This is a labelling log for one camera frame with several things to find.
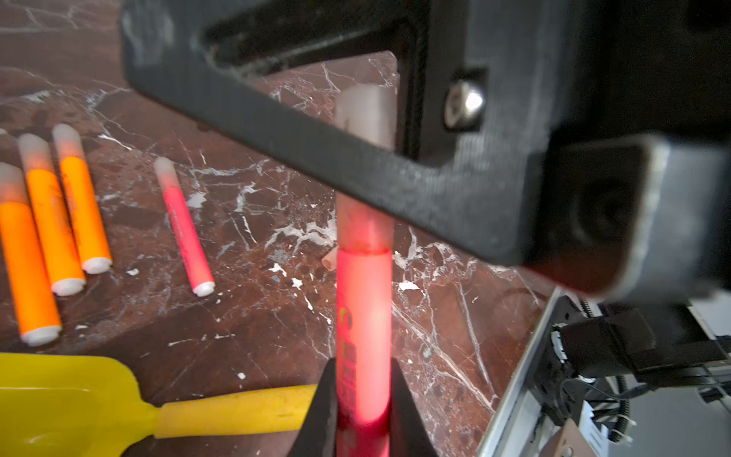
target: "dark red marble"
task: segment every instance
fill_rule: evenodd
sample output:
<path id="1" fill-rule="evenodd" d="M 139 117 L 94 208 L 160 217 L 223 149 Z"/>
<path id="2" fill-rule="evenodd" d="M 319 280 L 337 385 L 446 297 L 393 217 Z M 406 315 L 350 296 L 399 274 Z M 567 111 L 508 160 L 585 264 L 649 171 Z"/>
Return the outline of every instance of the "dark red marble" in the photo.
<path id="1" fill-rule="evenodd" d="M 63 335 L 36 352 L 121 360 L 157 405 L 316 382 L 334 343 L 335 274 L 319 262 L 336 242 L 332 189 L 130 89 L 117 17 L 115 1 L 0 6 L 0 160 L 20 164 L 21 133 L 50 140 L 59 122 L 79 130 L 114 257 L 112 272 L 58 300 Z M 254 84 L 331 121 L 341 90 L 397 81 L 384 53 Z M 187 195 L 205 198 L 192 214 L 221 295 L 190 290 L 154 177 L 157 156 L 178 164 Z M 405 224 L 395 239 L 393 354 L 439 452 L 474 455 L 550 288 Z M 0 277 L 0 350 L 29 351 Z M 295 435 L 148 438 L 125 456 L 282 456 Z"/>

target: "screw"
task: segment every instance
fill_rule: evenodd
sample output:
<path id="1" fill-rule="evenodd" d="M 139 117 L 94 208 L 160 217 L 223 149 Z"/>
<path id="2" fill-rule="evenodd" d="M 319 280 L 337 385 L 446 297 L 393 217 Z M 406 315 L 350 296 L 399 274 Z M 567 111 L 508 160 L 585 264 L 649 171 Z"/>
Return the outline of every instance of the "screw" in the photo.
<path id="1" fill-rule="evenodd" d="M 474 126 L 485 107 L 482 88 L 470 80 L 459 80 L 450 86 L 444 103 L 444 125 L 448 129 Z"/>

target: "small plastic tube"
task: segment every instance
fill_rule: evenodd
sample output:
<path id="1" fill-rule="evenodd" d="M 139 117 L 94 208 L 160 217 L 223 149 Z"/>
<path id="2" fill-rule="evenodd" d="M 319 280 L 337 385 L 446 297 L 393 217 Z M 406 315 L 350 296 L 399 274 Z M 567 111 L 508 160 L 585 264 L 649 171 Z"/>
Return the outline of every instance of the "small plastic tube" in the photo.
<path id="1" fill-rule="evenodd" d="M 322 258 L 322 266 L 327 271 L 333 271 L 338 267 L 338 247 L 335 246 Z"/>
<path id="2" fill-rule="evenodd" d="M 0 163 L 0 236 L 20 340 L 40 346 L 58 338 L 61 318 L 50 290 L 23 171 Z"/>
<path id="3" fill-rule="evenodd" d="M 61 186 L 53 172 L 48 143 L 26 133 L 18 138 L 18 148 L 51 290 L 60 297 L 79 293 L 86 285 L 86 277 L 79 263 Z"/>
<path id="4" fill-rule="evenodd" d="M 354 86 L 336 100 L 336 124 L 393 149 L 395 95 Z M 389 454 L 393 219 L 336 195 L 338 225 L 336 390 L 340 456 Z"/>
<path id="5" fill-rule="evenodd" d="M 66 189 L 66 203 L 76 237 L 81 268 L 100 274 L 112 267 L 112 254 L 96 204 L 94 185 L 81 147 L 81 138 L 73 127 L 59 124 L 53 128 L 61 179 Z"/>
<path id="6" fill-rule="evenodd" d="M 175 174 L 175 165 L 165 157 L 158 157 L 155 161 L 155 174 L 162 188 L 167 213 L 170 215 L 170 225 L 175 232 L 175 239 L 178 241 L 193 293 L 199 297 L 210 295 L 215 290 L 216 283 L 213 282 L 211 269 L 195 232 L 193 219 L 190 217 L 185 196 Z"/>

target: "black metal frame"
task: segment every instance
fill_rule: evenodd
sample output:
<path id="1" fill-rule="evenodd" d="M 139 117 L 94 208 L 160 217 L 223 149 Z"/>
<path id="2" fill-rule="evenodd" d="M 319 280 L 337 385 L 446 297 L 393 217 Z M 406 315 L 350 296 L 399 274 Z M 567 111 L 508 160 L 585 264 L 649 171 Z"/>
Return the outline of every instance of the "black metal frame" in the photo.
<path id="1" fill-rule="evenodd" d="M 691 4 L 128 0 L 121 29 L 130 83 L 186 115 L 488 262 L 526 263 L 614 299 L 665 301 L 731 277 L 731 12 L 724 22 L 713 2 Z M 377 50 L 398 59 L 399 154 L 247 84 Z M 460 79 L 482 87 L 485 109 L 454 131 L 444 98 Z M 644 132 L 672 147 L 635 143 L 644 160 L 592 168 L 592 157 Z M 619 139 L 595 141 L 608 137 Z M 660 154 L 658 173 L 648 164 Z M 685 167 L 696 173 L 687 182 Z M 625 191 L 602 187 L 619 173 Z M 567 208 L 587 193 L 605 207 L 629 203 L 616 217 L 576 219 Z M 685 232 L 672 224 L 692 234 L 678 241 Z M 668 256 L 679 244 L 683 255 Z"/>

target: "red highlighter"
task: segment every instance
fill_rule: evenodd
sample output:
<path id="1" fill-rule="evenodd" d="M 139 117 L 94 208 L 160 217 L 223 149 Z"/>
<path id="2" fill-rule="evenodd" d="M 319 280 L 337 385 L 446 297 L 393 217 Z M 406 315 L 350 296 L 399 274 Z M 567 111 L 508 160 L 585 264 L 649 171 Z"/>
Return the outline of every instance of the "red highlighter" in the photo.
<path id="1" fill-rule="evenodd" d="M 170 159 L 158 157 L 155 161 L 155 173 L 162 188 L 167 213 L 170 215 L 170 225 L 175 232 L 175 239 L 178 240 L 193 293 L 199 297 L 210 295 L 216 289 L 216 283 L 213 282 L 211 269 L 195 232 L 193 219 L 190 217 L 178 176 L 175 174 L 175 166 Z"/>
<path id="2" fill-rule="evenodd" d="M 336 100 L 340 128 L 389 150 L 395 138 L 395 112 L 395 94 L 379 86 L 355 86 Z M 386 457 L 393 219 L 342 194 L 336 195 L 336 214 L 336 454 Z"/>

